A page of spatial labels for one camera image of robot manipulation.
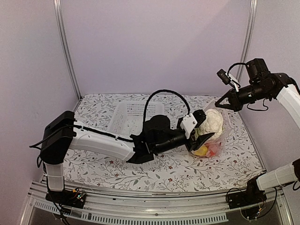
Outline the yellow toy fruit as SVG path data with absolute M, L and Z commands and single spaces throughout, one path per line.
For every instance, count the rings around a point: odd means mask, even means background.
M 196 156 L 206 156 L 207 152 L 208 152 L 208 147 L 203 145 L 199 149 L 195 150 L 193 152 L 193 154 L 196 155 Z

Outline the clear zip top bag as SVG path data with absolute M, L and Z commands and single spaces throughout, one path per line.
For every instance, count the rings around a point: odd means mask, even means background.
M 208 133 L 214 135 L 196 150 L 190 153 L 198 157 L 213 157 L 217 155 L 224 147 L 225 140 L 229 136 L 233 127 L 230 123 L 228 111 L 215 106 L 215 100 L 212 100 L 204 108 L 206 120 L 195 129 L 195 136 L 199 137 Z

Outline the white toy cauliflower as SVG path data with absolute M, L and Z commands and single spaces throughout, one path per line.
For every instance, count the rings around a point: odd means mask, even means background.
M 207 133 L 215 133 L 208 141 L 218 139 L 223 132 L 223 116 L 216 109 L 208 109 L 206 112 L 206 120 L 195 129 L 196 136 L 204 135 Z

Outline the orange toy pumpkin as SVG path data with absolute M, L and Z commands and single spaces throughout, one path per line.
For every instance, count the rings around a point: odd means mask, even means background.
M 208 144 L 208 145 L 206 145 L 206 147 L 208 148 L 206 157 L 208 157 L 208 158 L 213 157 L 219 152 L 219 150 L 221 148 L 221 143 L 219 142 L 219 143 Z

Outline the white plastic basket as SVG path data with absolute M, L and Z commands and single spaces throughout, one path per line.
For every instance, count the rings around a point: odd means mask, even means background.
M 143 127 L 145 101 L 120 102 L 110 120 L 107 131 L 118 135 L 139 135 Z

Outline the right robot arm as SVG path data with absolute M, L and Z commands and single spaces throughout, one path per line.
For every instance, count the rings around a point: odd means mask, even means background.
M 235 66 L 246 68 L 249 84 L 241 87 L 230 71 Z M 300 89 L 296 81 L 283 72 L 271 72 L 264 59 L 255 58 L 248 62 L 237 62 L 227 70 L 220 69 L 217 76 L 225 85 L 230 85 L 215 107 L 240 112 L 259 100 L 276 100 L 288 113 L 295 126 L 300 125 Z M 248 182 L 249 189 L 243 193 L 242 200 L 246 204 L 253 204 L 260 198 L 261 192 L 269 188 L 284 187 L 300 180 L 300 161 L 294 160 L 287 165 L 273 171 L 259 175 Z

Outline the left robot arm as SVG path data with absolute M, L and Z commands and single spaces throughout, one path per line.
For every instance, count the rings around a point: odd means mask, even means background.
M 153 116 L 142 123 L 139 135 L 123 137 L 85 125 L 75 119 L 75 114 L 65 111 L 52 121 L 44 131 L 40 158 L 45 165 L 47 184 L 51 195 L 59 203 L 66 203 L 70 194 L 64 189 L 63 162 L 69 149 L 92 151 L 112 156 L 128 163 L 150 162 L 158 154 L 182 145 L 188 151 L 199 149 L 214 132 L 196 135 L 206 120 L 203 110 L 180 118 L 175 129 L 165 115 Z

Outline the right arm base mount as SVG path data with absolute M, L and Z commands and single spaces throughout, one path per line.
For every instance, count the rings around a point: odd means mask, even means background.
M 263 203 L 267 200 L 265 191 L 261 191 L 256 183 L 258 176 L 247 182 L 246 190 L 231 188 L 225 196 L 230 209 L 249 206 L 256 203 Z

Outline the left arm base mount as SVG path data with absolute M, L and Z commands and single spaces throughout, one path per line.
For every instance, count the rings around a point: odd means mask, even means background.
M 87 193 L 78 188 L 73 190 L 63 189 L 62 191 L 48 190 L 45 199 L 59 206 L 69 206 L 83 209 L 86 202 Z

